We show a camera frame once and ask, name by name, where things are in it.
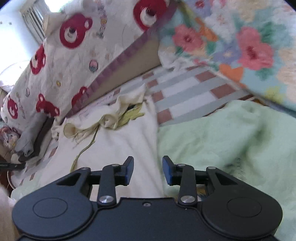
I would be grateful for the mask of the cream baby garment green trim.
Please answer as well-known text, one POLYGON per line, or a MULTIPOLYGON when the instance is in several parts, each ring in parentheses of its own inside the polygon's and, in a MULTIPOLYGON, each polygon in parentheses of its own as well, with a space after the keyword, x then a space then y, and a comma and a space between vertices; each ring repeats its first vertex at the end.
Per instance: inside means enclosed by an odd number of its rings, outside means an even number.
POLYGON ((85 107, 56 132, 58 148, 41 174, 41 186, 82 167, 101 170, 132 156, 130 184, 117 187, 117 197, 164 196, 157 163, 157 115, 146 85, 118 96, 114 104, 85 107))

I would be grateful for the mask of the checkered bed sheet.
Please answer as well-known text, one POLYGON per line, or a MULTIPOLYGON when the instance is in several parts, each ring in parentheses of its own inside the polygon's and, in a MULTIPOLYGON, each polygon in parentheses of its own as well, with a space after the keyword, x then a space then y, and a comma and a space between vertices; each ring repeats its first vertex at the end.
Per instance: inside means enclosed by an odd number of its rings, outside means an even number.
POLYGON ((255 99, 249 92, 204 67, 189 67, 180 71, 158 67, 100 97, 86 110, 113 104, 121 94, 127 94, 143 84, 149 89, 161 126, 207 116, 232 100, 255 99))

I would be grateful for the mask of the light green blanket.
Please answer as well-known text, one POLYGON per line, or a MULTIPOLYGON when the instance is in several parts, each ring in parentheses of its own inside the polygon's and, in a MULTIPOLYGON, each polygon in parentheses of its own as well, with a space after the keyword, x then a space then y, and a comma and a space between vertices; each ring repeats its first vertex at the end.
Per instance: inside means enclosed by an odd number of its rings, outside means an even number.
POLYGON ((235 100, 157 132, 163 197, 117 197, 122 164, 82 167, 20 199, 21 240, 295 240, 295 118, 235 100), (163 156, 183 166, 169 186, 163 156))

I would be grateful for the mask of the black folded garment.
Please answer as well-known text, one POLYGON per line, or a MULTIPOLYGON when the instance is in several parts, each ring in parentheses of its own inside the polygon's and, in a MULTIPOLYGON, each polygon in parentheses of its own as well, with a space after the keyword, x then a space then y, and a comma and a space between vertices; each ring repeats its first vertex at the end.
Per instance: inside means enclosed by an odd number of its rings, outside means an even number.
POLYGON ((34 143, 34 151, 30 156, 25 157, 24 155, 20 155, 18 160, 21 163, 24 162, 36 162, 43 158, 45 151, 52 139, 51 134, 51 127, 53 125, 54 119, 53 118, 47 118, 47 120, 44 122, 36 140, 34 143))

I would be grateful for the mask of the grey folded garment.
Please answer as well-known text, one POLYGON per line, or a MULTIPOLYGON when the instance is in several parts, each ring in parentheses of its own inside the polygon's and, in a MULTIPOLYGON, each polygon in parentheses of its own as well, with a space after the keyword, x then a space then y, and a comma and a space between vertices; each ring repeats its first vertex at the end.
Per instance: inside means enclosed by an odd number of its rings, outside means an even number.
POLYGON ((22 132, 20 138, 16 142, 14 151, 18 155, 30 156, 34 151, 35 140, 44 124, 47 120, 45 113, 35 113, 31 118, 31 121, 22 132))

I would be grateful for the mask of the plush bunny toy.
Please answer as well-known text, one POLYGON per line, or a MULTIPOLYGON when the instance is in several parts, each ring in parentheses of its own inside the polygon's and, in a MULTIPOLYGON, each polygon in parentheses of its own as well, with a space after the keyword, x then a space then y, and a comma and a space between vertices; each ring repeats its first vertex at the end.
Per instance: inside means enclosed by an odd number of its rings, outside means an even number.
POLYGON ((14 150, 19 138, 18 133, 12 131, 9 127, 4 126, 1 128, 1 141, 9 151, 14 150))

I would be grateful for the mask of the white quilt red bears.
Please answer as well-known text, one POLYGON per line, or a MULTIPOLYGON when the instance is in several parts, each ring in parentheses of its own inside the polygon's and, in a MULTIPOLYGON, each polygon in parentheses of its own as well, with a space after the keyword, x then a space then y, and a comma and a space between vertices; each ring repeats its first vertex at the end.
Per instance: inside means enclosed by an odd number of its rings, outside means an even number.
POLYGON ((19 128, 37 113, 64 117, 99 73, 168 9, 169 1, 71 1, 47 20, 43 43, 4 98, 19 128))

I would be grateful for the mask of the floral blanket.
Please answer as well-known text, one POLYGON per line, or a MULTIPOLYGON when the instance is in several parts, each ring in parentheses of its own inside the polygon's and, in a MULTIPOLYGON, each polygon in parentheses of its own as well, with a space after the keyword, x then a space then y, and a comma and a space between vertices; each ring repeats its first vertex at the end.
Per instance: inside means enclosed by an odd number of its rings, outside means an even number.
POLYGON ((295 8, 286 1, 180 1, 159 31, 166 68, 207 66, 295 110, 295 8))

